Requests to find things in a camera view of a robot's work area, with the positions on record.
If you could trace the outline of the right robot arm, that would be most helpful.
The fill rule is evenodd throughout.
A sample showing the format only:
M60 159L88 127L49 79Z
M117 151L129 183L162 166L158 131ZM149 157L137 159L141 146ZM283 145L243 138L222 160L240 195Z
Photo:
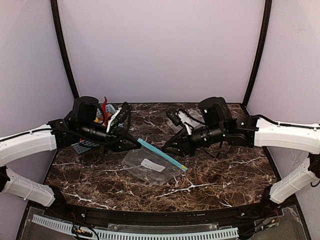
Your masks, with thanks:
M313 181L320 179L320 126L273 121L263 115L233 118L223 97L209 97L198 104L202 127L194 128L193 117L185 110L166 115L182 129L161 148L167 154L194 156L199 148L224 142L238 147L278 147L308 152L307 158L282 180L263 191L263 205L280 205Z

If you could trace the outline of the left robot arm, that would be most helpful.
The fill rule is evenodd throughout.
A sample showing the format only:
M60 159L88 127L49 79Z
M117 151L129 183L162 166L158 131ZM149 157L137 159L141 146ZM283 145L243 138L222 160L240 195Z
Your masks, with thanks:
M114 113L107 113L106 103L92 96L77 97L66 117L25 132L0 139L0 191L33 201L44 207L62 207L67 204L58 187L43 185L25 178L8 164L18 159L64 149L85 140L115 153L141 148L129 133L131 109L124 102Z

